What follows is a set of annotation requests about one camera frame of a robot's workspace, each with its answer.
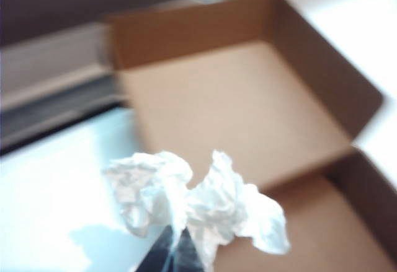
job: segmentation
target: white surface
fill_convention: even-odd
[[[108,180],[130,156],[131,111],[113,109],[1,159],[0,271],[127,271],[159,234],[130,235]]]

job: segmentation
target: crumpled tissue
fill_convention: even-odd
[[[130,231],[144,237],[151,224],[170,225],[176,247],[187,227],[205,271],[213,270],[218,246],[235,236],[252,237],[263,252],[286,253],[290,244],[281,206],[257,186],[244,184],[224,152],[213,151],[212,158],[208,175],[191,190],[186,184],[192,169],[171,152],[114,160],[107,176]]]

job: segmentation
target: brown cardboard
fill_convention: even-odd
[[[274,47],[252,41],[122,72],[150,152],[208,172],[226,151],[247,182],[280,184],[351,150],[350,138]]]
[[[395,270],[380,244],[396,258],[388,232],[397,219],[387,214],[396,193],[350,145],[381,95],[284,0],[109,21],[146,150],[185,158],[195,172],[190,186],[207,173],[212,149],[224,150],[246,181],[285,208],[289,255],[265,255],[239,239],[220,249],[216,271]]]
[[[220,247],[215,271],[395,271],[376,240],[340,193],[315,175],[272,195],[284,207],[292,249],[263,254],[248,239]]]

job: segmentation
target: cardboard box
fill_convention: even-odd
[[[216,271],[395,271],[396,193],[351,145],[382,97],[285,0],[109,22],[146,150],[186,159],[190,186],[207,173],[211,151],[225,151],[285,209],[287,256],[238,239],[220,247]]]

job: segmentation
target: crumpled paper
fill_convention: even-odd
[[[208,175],[191,190],[186,184],[192,169],[171,152],[113,161],[107,175],[130,231],[144,237],[151,224],[170,225],[175,247],[187,227],[206,271],[213,270],[218,246],[235,236],[251,237],[263,252],[286,253],[290,244],[280,205],[244,184],[224,152],[213,151],[212,158]]]

